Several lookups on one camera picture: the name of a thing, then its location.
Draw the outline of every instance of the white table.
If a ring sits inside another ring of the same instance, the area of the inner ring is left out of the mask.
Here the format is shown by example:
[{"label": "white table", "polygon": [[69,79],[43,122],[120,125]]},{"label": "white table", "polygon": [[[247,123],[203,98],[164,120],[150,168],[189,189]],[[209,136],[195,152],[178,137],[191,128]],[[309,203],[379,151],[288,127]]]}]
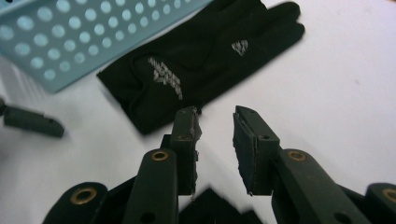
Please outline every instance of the white table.
[{"label": "white table", "polygon": [[[273,6],[280,1],[265,2]],[[206,105],[197,144],[198,193],[211,186],[241,212],[276,223],[270,197],[246,195],[233,149],[233,112],[250,107],[283,148],[310,153],[338,184],[364,193],[396,184],[396,3],[297,2],[301,42]],[[142,136],[96,72],[50,94],[0,58],[0,95],[43,111],[66,128],[62,139],[0,126],[0,223],[41,223],[69,188],[93,181],[113,189],[136,175],[143,155],[172,125]],[[180,207],[190,197],[179,197]]]}]

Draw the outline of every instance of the white printed logo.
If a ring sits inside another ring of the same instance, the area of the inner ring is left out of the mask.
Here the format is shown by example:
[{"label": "white printed logo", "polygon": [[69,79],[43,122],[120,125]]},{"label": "white printed logo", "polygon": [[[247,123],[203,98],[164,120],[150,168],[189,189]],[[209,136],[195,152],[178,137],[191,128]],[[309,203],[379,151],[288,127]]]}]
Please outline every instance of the white printed logo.
[{"label": "white printed logo", "polygon": [[154,81],[161,82],[163,85],[170,84],[175,89],[179,100],[183,100],[180,88],[180,79],[168,69],[165,63],[158,63],[153,57],[148,59],[148,63],[154,67]]},{"label": "white printed logo", "polygon": [[235,50],[239,55],[244,56],[244,54],[248,51],[248,41],[247,40],[240,40],[236,41],[235,43],[231,44],[233,50]]}]

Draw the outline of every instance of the glove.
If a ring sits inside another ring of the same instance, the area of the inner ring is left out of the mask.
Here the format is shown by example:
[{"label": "glove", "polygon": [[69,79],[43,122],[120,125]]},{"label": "glove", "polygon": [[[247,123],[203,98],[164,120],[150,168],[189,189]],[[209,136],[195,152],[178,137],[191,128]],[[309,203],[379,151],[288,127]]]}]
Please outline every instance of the glove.
[{"label": "glove", "polygon": [[150,133],[183,107],[201,108],[297,42],[304,33],[299,15],[291,2],[267,10],[256,0],[214,0],[98,76],[136,128]]}]

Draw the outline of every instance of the blue plastic basket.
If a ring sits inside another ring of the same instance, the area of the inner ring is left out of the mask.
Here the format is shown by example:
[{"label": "blue plastic basket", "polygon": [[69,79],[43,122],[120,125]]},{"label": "blue plastic basket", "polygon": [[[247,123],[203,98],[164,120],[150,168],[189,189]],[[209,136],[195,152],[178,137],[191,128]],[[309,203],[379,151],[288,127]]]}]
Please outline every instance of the blue plastic basket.
[{"label": "blue plastic basket", "polygon": [[0,8],[0,53],[56,92],[210,1],[18,1]]}]

